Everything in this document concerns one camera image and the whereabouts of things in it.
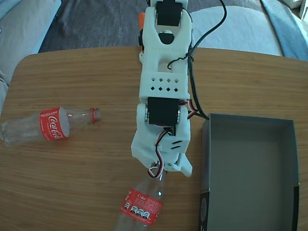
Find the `open cardboard box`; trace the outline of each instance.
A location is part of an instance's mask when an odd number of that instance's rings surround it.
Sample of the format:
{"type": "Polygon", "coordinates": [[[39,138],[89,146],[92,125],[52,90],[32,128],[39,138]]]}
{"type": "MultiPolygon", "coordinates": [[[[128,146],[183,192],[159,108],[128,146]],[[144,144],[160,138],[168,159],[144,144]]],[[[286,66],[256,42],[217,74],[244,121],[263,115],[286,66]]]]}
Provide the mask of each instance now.
{"type": "Polygon", "coordinates": [[[292,120],[211,114],[203,152],[200,231],[296,231],[292,120]]]}

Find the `dark gray rug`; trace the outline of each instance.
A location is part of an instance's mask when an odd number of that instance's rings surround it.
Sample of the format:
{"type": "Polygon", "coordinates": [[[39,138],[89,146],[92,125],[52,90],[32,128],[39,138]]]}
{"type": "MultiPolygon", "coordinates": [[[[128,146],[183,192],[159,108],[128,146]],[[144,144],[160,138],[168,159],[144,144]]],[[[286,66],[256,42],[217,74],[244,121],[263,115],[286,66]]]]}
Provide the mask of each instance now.
{"type": "MultiPolygon", "coordinates": [[[[263,12],[259,0],[224,0],[263,12]]],[[[220,6],[219,0],[190,0],[188,11],[220,6]]],[[[146,0],[62,0],[40,52],[105,46],[137,46],[138,14],[146,0]]]]}

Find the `wooden table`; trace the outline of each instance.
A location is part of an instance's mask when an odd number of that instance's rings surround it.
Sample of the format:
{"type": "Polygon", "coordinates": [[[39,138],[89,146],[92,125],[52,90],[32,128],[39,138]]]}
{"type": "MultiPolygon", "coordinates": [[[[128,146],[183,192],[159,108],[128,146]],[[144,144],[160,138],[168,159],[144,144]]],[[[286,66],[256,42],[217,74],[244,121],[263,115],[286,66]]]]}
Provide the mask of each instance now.
{"type": "MultiPolygon", "coordinates": [[[[31,55],[17,67],[0,122],[59,105],[100,107],[103,121],[66,141],[10,149],[0,144],[1,231],[111,231],[130,187],[147,174],[131,157],[139,102],[140,48],[31,55]]],[[[294,119],[300,166],[298,227],[308,230],[308,63],[199,49],[197,92],[207,113],[294,119]]],[[[196,231],[201,125],[192,121],[191,178],[170,173],[153,231],[196,231]]]]}

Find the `empty bottle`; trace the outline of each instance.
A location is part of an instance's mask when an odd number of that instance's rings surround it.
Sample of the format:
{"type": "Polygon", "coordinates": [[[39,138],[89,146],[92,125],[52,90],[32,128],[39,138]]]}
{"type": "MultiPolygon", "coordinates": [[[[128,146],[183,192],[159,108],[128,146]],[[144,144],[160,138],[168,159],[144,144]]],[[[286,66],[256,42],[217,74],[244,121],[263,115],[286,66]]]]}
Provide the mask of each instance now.
{"type": "Polygon", "coordinates": [[[153,225],[163,206],[164,180],[148,176],[135,189],[131,189],[120,209],[115,231],[145,231],[153,225]]]}
{"type": "Polygon", "coordinates": [[[100,109],[53,108],[22,119],[10,119],[0,126],[0,139],[7,147],[29,142],[66,138],[87,124],[101,120],[100,109]]]}

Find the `robotic arm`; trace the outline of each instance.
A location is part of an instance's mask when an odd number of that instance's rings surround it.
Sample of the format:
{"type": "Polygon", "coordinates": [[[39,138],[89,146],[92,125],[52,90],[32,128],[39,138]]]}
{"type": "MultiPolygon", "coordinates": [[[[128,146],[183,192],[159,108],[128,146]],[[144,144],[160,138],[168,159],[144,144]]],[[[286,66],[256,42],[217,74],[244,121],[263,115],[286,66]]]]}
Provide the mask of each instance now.
{"type": "Polygon", "coordinates": [[[192,42],[187,4],[188,0],[151,0],[145,11],[140,104],[131,150],[149,173],[153,163],[187,177],[193,170],[185,154],[191,137],[188,61],[177,60],[185,57],[192,42]]]}

